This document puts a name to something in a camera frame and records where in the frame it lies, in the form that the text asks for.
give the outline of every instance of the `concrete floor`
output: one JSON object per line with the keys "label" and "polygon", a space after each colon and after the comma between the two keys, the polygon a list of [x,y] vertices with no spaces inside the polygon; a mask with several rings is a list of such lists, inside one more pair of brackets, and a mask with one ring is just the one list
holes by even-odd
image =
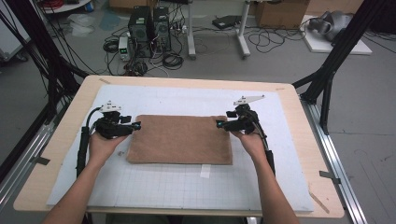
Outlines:
{"label": "concrete floor", "polygon": [[[109,16],[109,11],[106,4],[98,6],[89,14],[96,18],[92,34],[88,37],[66,36],[69,45],[93,71],[106,69],[106,54],[102,49],[104,39],[127,24],[127,20],[120,20],[112,30],[104,30],[101,22]],[[85,12],[75,10],[70,13]],[[59,18],[64,20],[68,14],[60,14]],[[214,28],[210,24],[213,18],[194,19],[194,25]],[[254,23],[254,19],[248,20],[248,24]],[[328,55],[311,53],[303,40],[287,40],[269,53],[259,53],[253,44],[247,43],[251,56],[242,60],[234,34],[228,37],[225,34],[197,33],[195,39],[196,61],[187,57],[184,46],[181,55],[185,61],[180,69],[166,70],[168,74],[153,69],[145,76],[292,83],[318,70]],[[394,41],[376,37],[374,40],[396,50]],[[393,102],[396,94],[396,57],[371,41],[363,38],[363,42],[373,54],[348,56],[333,81],[329,131],[368,223],[396,223],[396,118],[393,114],[396,113]],[[88,71],[82,63],[78,66]],[[116,56],[110,68],[113,72],[122,71],[122,66]],[[0,94],[3,96],[0,98],[3,115],[0,117],[2,162],[41,111],[47,98],[32,60],[27,63],[13,60],[2,64]],[[18,212],[12,208],[20,188],[21,185],[1,211],[0,223],[39,223],[45,215]],[[95,220],[95,223],[104,223],[105,219],[103,215],[95,215]],[[301,222],[349,223],[349,219],[301,218]]]}

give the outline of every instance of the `cardboard box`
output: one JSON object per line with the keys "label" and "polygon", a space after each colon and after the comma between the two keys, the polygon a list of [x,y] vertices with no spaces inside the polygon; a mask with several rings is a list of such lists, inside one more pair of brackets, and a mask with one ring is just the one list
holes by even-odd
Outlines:
{"label": "cardboard box", "polygon": [[306,15],[321,16],[326,11],[340,10],[344,13],[356,13],[363,0],[315,0],[311,1]]}
{"label": "cardboard box", "polygon": [[150,6],[153,9],[157,0],[109,0],[110,7],[117,9],[131,9],[136,6]]}
{"label": "cardboard box", "polygon": [[259,3],[256,22],[260,27],[279,29],[298,29],[308,8],[310,0],[284,0],[272,5]]}

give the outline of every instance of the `hand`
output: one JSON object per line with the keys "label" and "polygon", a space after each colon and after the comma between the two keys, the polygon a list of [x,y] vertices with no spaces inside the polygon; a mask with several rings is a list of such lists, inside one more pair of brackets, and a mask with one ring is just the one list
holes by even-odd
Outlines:
{"label": "hand", "polygon": [[121,136],[114,139],[106,139],[99,133],[93,133],[90,138],[90,159],[88,165],[102,168],[106,160],[113,154],[117,145],[127,136]]}
{"label": "hand", "polygon": [[251,159],[262,160],[265,157],[264,145],[260,136],[253,132],[250,134],[244,134],[240,132],[232,132],[232,134],[241,140],[242,146],[245,148]]}

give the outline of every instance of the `folded brown towel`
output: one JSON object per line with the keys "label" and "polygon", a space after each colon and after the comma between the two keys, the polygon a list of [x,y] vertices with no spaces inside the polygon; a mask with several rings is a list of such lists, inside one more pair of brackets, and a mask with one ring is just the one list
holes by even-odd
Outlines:
{"label": "folded brown towel", "polygon": [[132,163],[233,164],[230,134],[216,127],[225,116],[139,115],[142,129],[132,135]]}

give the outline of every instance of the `forearm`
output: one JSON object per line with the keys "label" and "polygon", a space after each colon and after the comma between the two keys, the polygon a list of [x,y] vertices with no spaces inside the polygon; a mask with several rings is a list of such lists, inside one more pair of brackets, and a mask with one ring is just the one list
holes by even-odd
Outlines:
{"label": "forearm", "polygon": [[43,223],[80,224],[99,171],[100,167],[88,164],[69,191],[47,214]]}
{"label": "forearm", "polygon": [[290,204],[276,182],[274,173],[264,156],[253,159],[265,223],[298,223]]}

